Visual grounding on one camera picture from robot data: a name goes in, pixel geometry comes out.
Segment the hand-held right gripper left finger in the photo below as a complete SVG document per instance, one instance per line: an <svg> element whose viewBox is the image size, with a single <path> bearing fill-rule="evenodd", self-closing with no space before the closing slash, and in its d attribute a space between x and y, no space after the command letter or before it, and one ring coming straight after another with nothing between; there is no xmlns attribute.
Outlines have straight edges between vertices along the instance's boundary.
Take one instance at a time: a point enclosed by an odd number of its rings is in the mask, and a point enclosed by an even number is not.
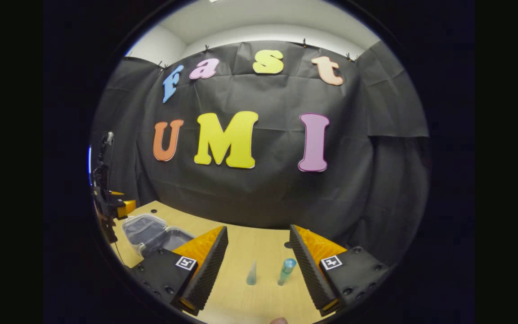
<svg viewBox="0 0 518 324"><path fill-rule="evenodd" d="M174 250L158 249L132 267L132 275L161 303L196 316L210 297L227 247L228 228L218 226Z"/></svg>

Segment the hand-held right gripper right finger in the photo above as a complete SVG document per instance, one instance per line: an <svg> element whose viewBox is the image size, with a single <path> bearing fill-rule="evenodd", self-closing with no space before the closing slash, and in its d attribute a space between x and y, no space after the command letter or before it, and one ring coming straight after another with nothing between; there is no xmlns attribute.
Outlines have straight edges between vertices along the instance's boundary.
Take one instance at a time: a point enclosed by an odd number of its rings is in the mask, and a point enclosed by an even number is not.
<svg viewBox="0 0 518 324"><path fill-rule="evenodd" d="M362 246L342 246L301 226L290 225L290 247L300 267L308 293L322 316L356 307L390 274Z"/></svg>

